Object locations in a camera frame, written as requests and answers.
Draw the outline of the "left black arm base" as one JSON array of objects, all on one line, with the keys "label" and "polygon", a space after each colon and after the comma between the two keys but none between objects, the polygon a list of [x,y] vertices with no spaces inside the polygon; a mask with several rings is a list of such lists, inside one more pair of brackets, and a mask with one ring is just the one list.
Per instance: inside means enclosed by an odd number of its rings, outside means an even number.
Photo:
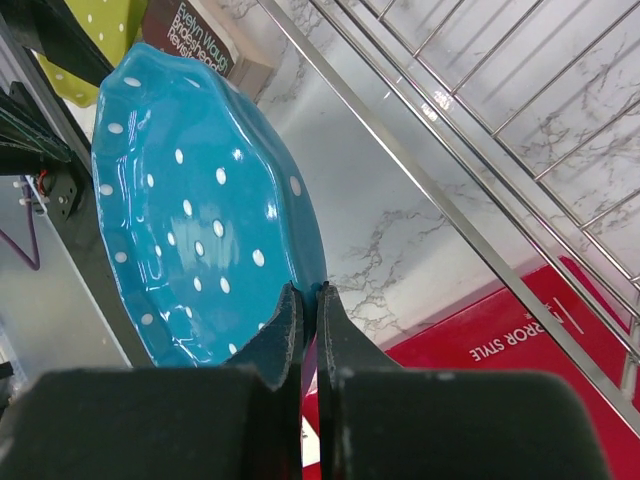
[{"label": "left black arm base", "polygon": [[24,175],[57,222],[91,202],[90,146],[35,56],[93,86],[112,72],[63,1],[1,4],[1,173]]}]

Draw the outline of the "blue polka dot plate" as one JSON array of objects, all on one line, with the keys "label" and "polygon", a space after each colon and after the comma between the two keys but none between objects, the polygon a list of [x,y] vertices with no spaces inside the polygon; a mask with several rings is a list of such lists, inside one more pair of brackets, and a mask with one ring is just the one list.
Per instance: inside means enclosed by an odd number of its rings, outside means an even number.
[{"label": "blue polka dot plate", "polygon": [[100,86],[91,162],[119,295],[154,365],[225,362],[288,284],[315,313],[327,267],[302,175],[213,69],[134,45]]}]

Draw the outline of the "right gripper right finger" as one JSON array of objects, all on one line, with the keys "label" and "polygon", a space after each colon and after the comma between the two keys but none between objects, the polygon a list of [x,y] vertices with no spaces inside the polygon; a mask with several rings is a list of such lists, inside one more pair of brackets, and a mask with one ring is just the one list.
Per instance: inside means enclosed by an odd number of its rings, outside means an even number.
[{"label": "right gripper right finger", "polygon": [[606,479],[578,397],[538,372],[406,369],[318,294],[317,382],[326,479]]}]

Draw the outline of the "wire dish rack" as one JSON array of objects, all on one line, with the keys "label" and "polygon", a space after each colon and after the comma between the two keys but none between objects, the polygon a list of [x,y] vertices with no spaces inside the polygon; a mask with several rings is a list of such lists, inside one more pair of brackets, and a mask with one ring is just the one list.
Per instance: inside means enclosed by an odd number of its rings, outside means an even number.
[{"label": "wire dish rack", "polygon": [[[346,67],[294,21],[277,1],[262,9],[300,56],[390,159],[442,213],[479,259],[551,335],[569,359],[632,429],[639,427],[639,189],[631,172],[601,163],[599,154],[622,149],[631,131],[639,96],[594,124],[584,123],[572,103],[551,100],[573,74],[580,58],[570,55],[512,103],[501,104],[489,80],[505,49],[522,40],[548,12],[530,1],[506,15],[476,60],[446,73],[435,56],[435,37],[461,24],[465,3],[445,5],[424,33],[400,30],[401,1],[313,1],[310,10],[347,57]],[[540,112],[551,117],[538,121]],[[579,344],[567,321],[525,285],[506,245],[470,217],[436,177],[409,134],[425,133],[437,162],[451,166],[480,190],[499,224],[536,262],[550,266],[622,347],[619,374],[608,374]]]}]

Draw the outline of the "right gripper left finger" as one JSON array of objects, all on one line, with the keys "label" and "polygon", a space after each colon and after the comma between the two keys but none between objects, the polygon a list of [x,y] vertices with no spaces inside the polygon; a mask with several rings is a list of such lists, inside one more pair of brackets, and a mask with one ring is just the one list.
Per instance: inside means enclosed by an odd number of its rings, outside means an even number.
[{"label": "right gripper left finger", "polygon": [[5,479],[298,479],[303,309],[282,288],[270,321],[204,368],[41,376],[1,419]]}]

